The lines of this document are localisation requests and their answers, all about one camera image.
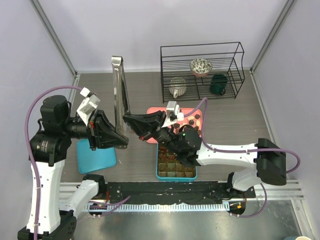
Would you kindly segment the stainless steel tongs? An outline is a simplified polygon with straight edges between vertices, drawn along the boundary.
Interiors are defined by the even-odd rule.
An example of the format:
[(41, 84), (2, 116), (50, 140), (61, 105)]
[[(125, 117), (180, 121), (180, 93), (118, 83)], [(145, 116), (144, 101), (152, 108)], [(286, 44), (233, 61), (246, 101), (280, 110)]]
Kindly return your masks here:
[(129, 96), (127, 91), (127, 83), (124, 71), (124, 59), (122, 56), (112, 56), (112, 76), (113, 76), (113, 92), (114, 92), (114, 117), (115, 131), (122, 137), (127, 139), (126, 124), (123, 121), (125, 114), (131, 114)]

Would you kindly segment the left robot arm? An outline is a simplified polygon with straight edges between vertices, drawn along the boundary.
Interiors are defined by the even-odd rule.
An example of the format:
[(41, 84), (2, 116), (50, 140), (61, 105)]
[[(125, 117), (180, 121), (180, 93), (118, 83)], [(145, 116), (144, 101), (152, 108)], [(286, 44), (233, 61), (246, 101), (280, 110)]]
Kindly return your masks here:
[(67, 202), (59, 205), (61, 176), (72, 139), (87, 140), (93, 151), (129, 143), (116, 132), (104, 111), (98, 109), (99, 103), (99, 98), (90, 93), (72, 117), (71, 103), (63, 95), (43, 100), (39, 130), (29, 142), (37, 167), (32, 170), (31, 211), (27, 225), (17, 233), (19, 240), (69, 240), (89, 201), (106, 195), (104, 177), (87, 174)]

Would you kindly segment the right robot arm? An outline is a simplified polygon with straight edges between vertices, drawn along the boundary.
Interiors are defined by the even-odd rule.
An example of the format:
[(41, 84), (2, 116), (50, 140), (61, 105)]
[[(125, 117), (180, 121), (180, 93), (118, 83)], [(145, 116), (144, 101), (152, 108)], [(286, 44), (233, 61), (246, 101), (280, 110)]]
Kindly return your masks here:
[(192, 166), (227, 165), (242, 167), (227, 178), (226, 193), (238, 197), (259, 184), (284, 186), (287, 183), (286, 153), (267, 138), (247, 145), (214, 145), (204, 142), (197, 130), (186, 124), (178, 133), (166, 126), (164, 111), (125, 114), (123, 121), (140, 140), (153, 138), (160, 147), (174, 154), (181, 164)]

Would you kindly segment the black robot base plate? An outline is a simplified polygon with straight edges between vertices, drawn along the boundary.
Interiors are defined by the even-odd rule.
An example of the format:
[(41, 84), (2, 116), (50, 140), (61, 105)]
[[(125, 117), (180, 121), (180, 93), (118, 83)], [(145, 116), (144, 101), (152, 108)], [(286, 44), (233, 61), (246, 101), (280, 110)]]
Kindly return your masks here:
[(227, 184), (218, 181), (108, 182), (106, 191), (111, 203), (130, 197), (125, 202), (130, 205), (220, 204), (223, 200), (256, 197), (253, 187), (245, 193), (237, 190), (228, 191)]

